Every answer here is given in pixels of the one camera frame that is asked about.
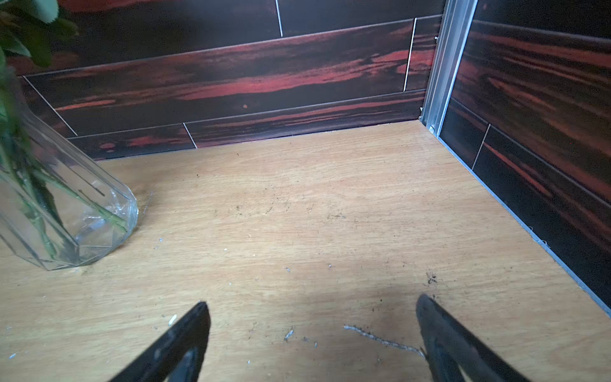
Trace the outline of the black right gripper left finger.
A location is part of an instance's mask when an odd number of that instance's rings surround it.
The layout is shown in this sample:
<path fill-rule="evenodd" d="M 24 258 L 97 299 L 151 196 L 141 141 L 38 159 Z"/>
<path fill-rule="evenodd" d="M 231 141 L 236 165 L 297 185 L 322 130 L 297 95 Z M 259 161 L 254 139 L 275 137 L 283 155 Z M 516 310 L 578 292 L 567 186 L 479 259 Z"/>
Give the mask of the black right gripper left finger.
<path fill-rule="evenodd" d="M 206 302 L 198 302 L 114 381 L 197 381 L 211 328 Z"/>

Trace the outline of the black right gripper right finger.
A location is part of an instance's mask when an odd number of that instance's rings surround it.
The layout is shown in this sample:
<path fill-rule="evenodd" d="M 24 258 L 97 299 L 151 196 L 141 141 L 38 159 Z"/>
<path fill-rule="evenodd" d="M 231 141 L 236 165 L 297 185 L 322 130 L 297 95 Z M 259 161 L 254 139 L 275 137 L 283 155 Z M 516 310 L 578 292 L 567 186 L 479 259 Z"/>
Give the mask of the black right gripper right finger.
<path fill-rule="evenodd" d="M 526 381 L 448 311 L 426 294 L 416 316 L 434 381 Z"/>

